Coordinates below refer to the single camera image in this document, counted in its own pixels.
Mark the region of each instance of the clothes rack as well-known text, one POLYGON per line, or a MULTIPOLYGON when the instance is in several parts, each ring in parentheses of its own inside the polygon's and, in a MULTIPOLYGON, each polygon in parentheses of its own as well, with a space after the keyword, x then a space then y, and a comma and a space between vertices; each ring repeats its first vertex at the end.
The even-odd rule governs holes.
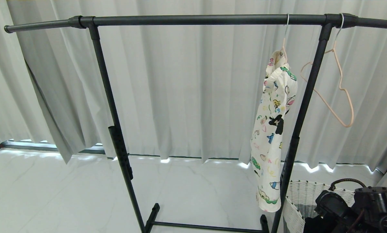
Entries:
MULTIPOLYGON (((344 24, 342 28, 352 27, 369 27, 369 28, 387 28, 387 20, 360 18, 351 14, 344 15, 344 24)), ((192 224, 179 224, 169 222, 156 221, 156 216, 160 209, 156 203, 152 208, 152 212, 144 224, 142 215, 140 214, 139 205, 136 195, 133 190, 132 179, 133 173, 128 160, 123 133, 120 127, 120 121, 117 114, 115 100, 113 98, 112 88, 110 86, 109 76, 107 73, 105 59, 103 57, 102 46, 100 44, 100 35, 97 27, 112 26, 112 25, 285 25, 288 15, 158 15, 158 16, 114 16, 114 17, 94 17, 94 16, 74 16, 65 20, 56 20, 48 22, 37 22, 23 25, 4 26, 7 33, 19 31, 31 31, 49 28, 88 28, 91 39, 93 41, 94 51, 96 53, 97 62, 100 69, 100 74, 103 80, 107 100, 109 103, 110 112, 113 118, 113 126, 109 127, 109 133, 115 147, 115 152, 118 162, 129 192, 130 200, 136 214, 136 218, 140 227, 141 233, 150 233, 154 225, 169 226, 169 227, 188 227, 208 230, 222 230, 230 232, 249 232, 249 233, 268 233, 269 227, 265 215, 260 217, 261 230, 238 229, 231 227, 210 227, 192 224)), ((322 64, 326 45, 329 40, 332 28, 340 28, 342 16, 340 14, 325 14, 325 15, 289 15, 289 25, 321 25, 322 30, 319 36, 319 43, 313 60, 312 69, 310 71, 309 80, 303 95, 303 100, 297 121, 294 127, 293 135, 290 141, 290 147, 287 152, 287 157, 281 173, 281 188, 280 197, 281 204, 284 204, 287 188, 293 169, 294 159, 297 153, 299 143, 299 135, 303 126, 304 118, 309 107, 310 99, 315 87, 316 79, 319 74, 320 65, 322 64)), ((278 230, 282 206, 276 212, 274 223, 271 229, 272 233, 278 230)))

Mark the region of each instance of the laundry basket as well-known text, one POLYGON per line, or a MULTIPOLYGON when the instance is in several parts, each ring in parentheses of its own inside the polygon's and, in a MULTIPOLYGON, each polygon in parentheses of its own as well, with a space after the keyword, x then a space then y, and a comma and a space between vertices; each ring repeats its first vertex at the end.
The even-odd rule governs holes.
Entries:
MULTIPOLYGON (((304 219, 318 215, 315 212, 316 198, 323 190, 328 190, 329 188, 329 184, 291 180, 282 211, 285 222, 284 232, 303 233, 304 219)), ((353 198, 355 192, 353 191, 336 188, 334 192, 339 194, 349 206, 352 206, 355 202, 353 198)))

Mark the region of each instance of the clothes hanger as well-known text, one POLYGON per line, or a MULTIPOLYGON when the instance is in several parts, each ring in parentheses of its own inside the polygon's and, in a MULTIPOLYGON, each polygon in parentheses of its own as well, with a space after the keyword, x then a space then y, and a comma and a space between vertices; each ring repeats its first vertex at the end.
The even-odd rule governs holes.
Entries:
POLYGON ((285 63, 287 63, 287 53, 285 52, 285 37, 287 36, 288 23, 290 22, 290 14, 287 13, 287 27, 285 28, 284 39, 282 40, 282 47, 280 52, 284 53, 285 63))
MULTIPOLYGON (((346 96, 348 98, 348 101, 349 101, 349 105, 350 105, 350 112, 352 114, 352 117, 350 118, 350 123, 349 124, 345 124, 343 123, 343 121, 337 116, 336 112, 333 111, 333 109, 330 107, 330 105, 327 103, 327 101, 323 98, 323 96, 316 90, 314 89, 314 91, 319 95, 319 97, 322 99, 322 101, 326 104, 326 106, 328 107, 328 109, 332 112, 332 114, 337 118, 337 120, 340 122, 340 124, 342 124, 344 127, 346 128, 349 128, 350 126, 352 126, 353 124, 353 121, 354 121, 354 111, 353 111, 353 105, 352 105, 352 100, 350 99, 350 95, 349 95, 349 92, 347 91, 347 89, 345 88, 342 88, 342 80, 343 80, 343 71, 342 71, 342 68, 340 66, 340 62, 339 62, 339 59, 337 58, 337 53, 336 53, 336 41, 337 41, 337 36, 339 35, 341 29, 343 28, 343 22, 345 20, 345 17, 343 15, 343 13, 340 13, 342 15, 342 25, 340 26, 340 29, 339 31, 337 32, 336 34, 336 37, 334 38, 334 45, 333 45, 333 48, 326 51, 324 54, 326 53, 329 53, 329 52, 333 52, 334 54, 334 59, 336 60, 336 63, 337 63, 337 67, 339 68, 339 72, 340 72, 340 81, 339 81, 339 89, 342 90, 342 91, 345 91, 346 93, 346 96)), ((313 62, 308 62, 306 65, 304 65, 302 68, 301 68, 301 71, 300 71, 300 76, 302 79, 304 79, 304 81, 307 82, 307 79, 304 78, 303 76, 303 70, 304 68, 307 66, 307 65, 313 65, 313 62)))

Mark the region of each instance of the marble tile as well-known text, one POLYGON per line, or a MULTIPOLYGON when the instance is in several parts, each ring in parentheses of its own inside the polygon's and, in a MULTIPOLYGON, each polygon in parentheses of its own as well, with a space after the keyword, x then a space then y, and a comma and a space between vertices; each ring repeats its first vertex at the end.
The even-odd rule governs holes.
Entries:
MULTIPOLYGON (((260 229, 250 164, 238 161, 130 156, 133 187, 144 221, 154 203, 158 221, 260 229)), ((353 177, 367 185, 381 174, 362 165, 296 163, 293 180, 331 183, 353 177)), ((338 187, 355 189, 355 183, 338 187)), ((274 213, 268 213, 271 226, 274 213)), ((0 150, 0 233, 140 232, 118 161, 103 155, 0 150)), ((155 226, 152 233, 215 231, 155 226)))

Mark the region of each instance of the cartoon print clothing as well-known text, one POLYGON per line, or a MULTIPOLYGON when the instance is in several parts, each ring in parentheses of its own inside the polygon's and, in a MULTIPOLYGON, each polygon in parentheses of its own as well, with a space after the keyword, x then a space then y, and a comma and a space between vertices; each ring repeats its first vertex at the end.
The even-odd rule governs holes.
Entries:
POLYGON ((262 210, 281 207, 280 162, 284 118, 297 93, 297 79, 284 54, 272 54, 251 138, 251 162, 258 180, 257 200, 262 210))

